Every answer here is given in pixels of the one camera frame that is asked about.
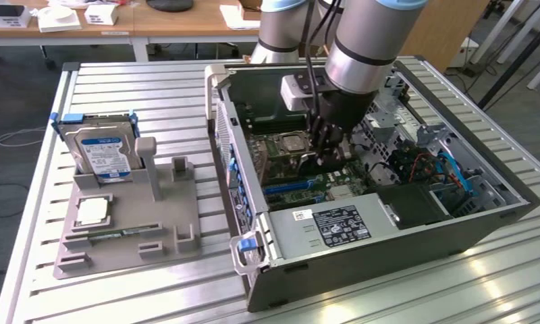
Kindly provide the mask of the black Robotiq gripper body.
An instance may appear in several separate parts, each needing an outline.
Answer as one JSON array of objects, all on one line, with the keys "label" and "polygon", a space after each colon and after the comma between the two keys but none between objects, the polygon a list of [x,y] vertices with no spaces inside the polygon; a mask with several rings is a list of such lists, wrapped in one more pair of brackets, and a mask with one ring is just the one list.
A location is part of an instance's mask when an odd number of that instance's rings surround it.
[{"label": "black Robotiq gripper body", "polygon": [[324,92],[319,101],[322,119],[343,130],[352,130],[364,119],[378,94],[376,90],[367,94],[342,90]]}]

